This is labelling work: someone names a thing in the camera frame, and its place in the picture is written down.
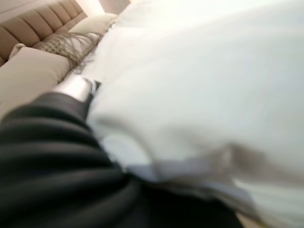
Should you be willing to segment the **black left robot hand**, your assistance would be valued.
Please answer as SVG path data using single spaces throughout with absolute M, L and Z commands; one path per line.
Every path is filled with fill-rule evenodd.
M 99 86 L 71 78 L 4 117 L 1 227 L 241 227 L 218 202 L 175 195 L 123 173 L 86 124 Z

